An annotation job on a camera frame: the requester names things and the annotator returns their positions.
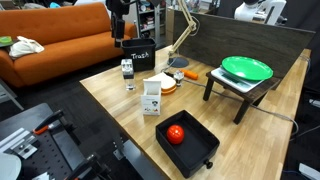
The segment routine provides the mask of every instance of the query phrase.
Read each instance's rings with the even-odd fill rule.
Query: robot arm
[[[115,47],[121,46],[124,37],[125,21],[122,16],[129,14],[130,5],[137,3],[139,0],[106,0],[107,8],[111,11],[111,30],[112,37],[115,39]],[[154,6],[159,5],[161,0],[151,0]]]
[[[286,0],[244,0],[234,18],[261,24],[275,25],[286,5]]]

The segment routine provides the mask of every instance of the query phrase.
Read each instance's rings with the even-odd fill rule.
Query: small white box
[[[144,92],[141,95],[142,112],[145,115],[160,115],[161,81],[143,80]]]

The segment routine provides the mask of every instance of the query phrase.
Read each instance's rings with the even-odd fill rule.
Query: black stool leg
[[[236,124],[239,124],[249,107],[250,107],[250,103],[248,101],[243,101],[236,117],[233,120],[233,122]]]
[[[204,94],[203,94],[203,100],[208,101],[211,94],[212,86],[213,86],[213,81],[210,78],[208,78],[206,90],[204,91]]]
[[[257,99],[257,100],[253,103],[253,105],[259,106],[259,104],[260,104],[260,102],[262,101],[262,99],[264,98],[264,96],[266,96],[266,94],[264,94],[264,95],[261,96],[259,99]]]

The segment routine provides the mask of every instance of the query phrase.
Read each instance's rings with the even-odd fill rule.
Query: bottle
[[[122,59],[121,60],[122,74],[124,78],[124,82],[126,85],[126,90],[134,90],[134,71],[132,65],[132,59]]]
[[[181,86],[182,83],[182,79],[184,78],[184,73],[180,70],[177,70],[174,74],[173,74],[173,78],[176,80],[176,85],[178,87]]]

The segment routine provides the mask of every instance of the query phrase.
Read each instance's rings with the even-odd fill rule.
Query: small wooden stool
[[[250,107],[251,104],[254,104],[256,106],[259,105],[260,101],[267,94],[267,92],[270,89],[276,87],[280,82],[279,79],[272,77],[270,79],[267,79],[267,80],[261,82],[259,85],[254,87],[252,90],[250,90],[246,93],[242,93],[239,90],[235,89],[234,87],[221,81],[220,79],[212,76],[211,72],[208,72],[206,74],[206,76],[208,77],[208,81],[207,81],[207,85],[206,85],[206,90],[203,95],[203,100],[207,101],[209,99],[210,93],[211,93],[211,90],[213,87],[213,83],[215,81],[217,83],[219,83],[220,85],[222,85],[224,88],[229,89],[230,91],[234,92],[235,94],[239,95],[240,97],[242,97],[244,99],[236,117],[233,120],[233,122],[236,124],[240,123],[242,117],[244,116],[244,114],[246,113],[247,109]]]

